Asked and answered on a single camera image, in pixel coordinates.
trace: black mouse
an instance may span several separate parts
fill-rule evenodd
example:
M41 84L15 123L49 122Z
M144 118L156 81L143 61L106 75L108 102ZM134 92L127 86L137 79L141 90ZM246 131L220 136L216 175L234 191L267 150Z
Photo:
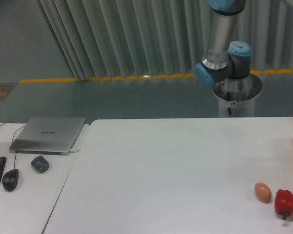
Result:
M18 169L10 170L4 174L2 178L2 185L6 191L11 192L15 190L16 186L18 185L19 174L20 172Z

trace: corrugated wall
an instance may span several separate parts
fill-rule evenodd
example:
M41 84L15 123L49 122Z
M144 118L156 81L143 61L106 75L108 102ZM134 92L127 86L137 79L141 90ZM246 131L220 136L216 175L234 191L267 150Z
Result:
M77 79L192 73L207 48L207 0L39 0ZM293 70L293 10L248 0L232 39L252 70Z

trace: yellow stripe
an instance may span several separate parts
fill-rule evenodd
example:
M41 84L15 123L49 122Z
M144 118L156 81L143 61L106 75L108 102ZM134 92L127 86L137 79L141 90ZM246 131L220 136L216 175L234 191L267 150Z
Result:
M286 74L286 73L293 73L291 69L281 69L281 70L265 70L261 71L250 71L254 75L263 75L263 74ZM156 76L129 76L125 77L113 77L110 79L109 77L101 77L96 78L92 77L87 80L77 80L75 78L52 78L52 79L21 79L19 83L43 83L43 82L84 82L84 81L100 81L100 80L126 80L126 79L166 79L166 78L195 78L196 75L189 73L189 74L174 74L174 75L156 75Z
M263 74L284 74L284 73L293 73L291 69L281 69L281 70L266 70L266 71L250 71L254 75L263 75Z

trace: blue joint cap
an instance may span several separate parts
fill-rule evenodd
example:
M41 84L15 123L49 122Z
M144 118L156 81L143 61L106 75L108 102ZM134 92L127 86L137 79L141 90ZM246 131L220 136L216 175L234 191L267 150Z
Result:
M251 47L244 41L234 40L230 42L228 53L236 56L251 56Z
M234 0L209 0L209 5L216 11L226 10L234 3Z
M212 77L210 76L210 74L199 63L197 65L195 65L195 74L196 74L197 78L199 79L199 81L202 84L204 84L205 86L212 87L215 84L215 82L212 79Z

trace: pepper stem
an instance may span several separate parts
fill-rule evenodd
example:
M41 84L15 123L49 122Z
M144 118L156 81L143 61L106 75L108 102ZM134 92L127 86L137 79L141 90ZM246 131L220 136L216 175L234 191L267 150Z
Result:
M282 219L283 220L286 220L288 216L289 216L289 212L288 211L285 211L285 213L282 216Z

